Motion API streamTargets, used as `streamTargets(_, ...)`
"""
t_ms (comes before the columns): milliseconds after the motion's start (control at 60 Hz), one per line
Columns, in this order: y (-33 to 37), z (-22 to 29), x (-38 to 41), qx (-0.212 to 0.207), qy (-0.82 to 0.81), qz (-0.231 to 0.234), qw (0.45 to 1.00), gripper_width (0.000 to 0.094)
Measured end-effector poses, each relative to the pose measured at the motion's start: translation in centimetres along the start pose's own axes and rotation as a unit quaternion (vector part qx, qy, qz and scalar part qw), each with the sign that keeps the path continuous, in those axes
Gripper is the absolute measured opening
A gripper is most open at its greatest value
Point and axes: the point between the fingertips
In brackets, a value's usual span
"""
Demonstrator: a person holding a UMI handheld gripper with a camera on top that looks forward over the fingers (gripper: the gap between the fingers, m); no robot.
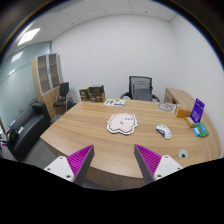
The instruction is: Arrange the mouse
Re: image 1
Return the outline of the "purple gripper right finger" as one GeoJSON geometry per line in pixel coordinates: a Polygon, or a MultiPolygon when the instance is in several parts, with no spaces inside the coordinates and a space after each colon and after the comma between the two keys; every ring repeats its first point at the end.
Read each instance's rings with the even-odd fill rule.
{"type": "Polygon", "coordinates": [[[134,155],[146,184],[152,183],[182,169],[182,166],[171,156],[160,156],[138,144],[134,145],[134,155]]]}

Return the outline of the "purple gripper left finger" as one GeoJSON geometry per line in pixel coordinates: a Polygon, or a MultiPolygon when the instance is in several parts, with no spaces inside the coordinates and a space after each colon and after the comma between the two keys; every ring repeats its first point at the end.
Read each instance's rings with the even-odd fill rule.
{"type": "Polygon", "coordinates": [[[82,186],[93,157],[94,145],[89,145],[68,157],[57,157],[45,171],[82,186]]]}

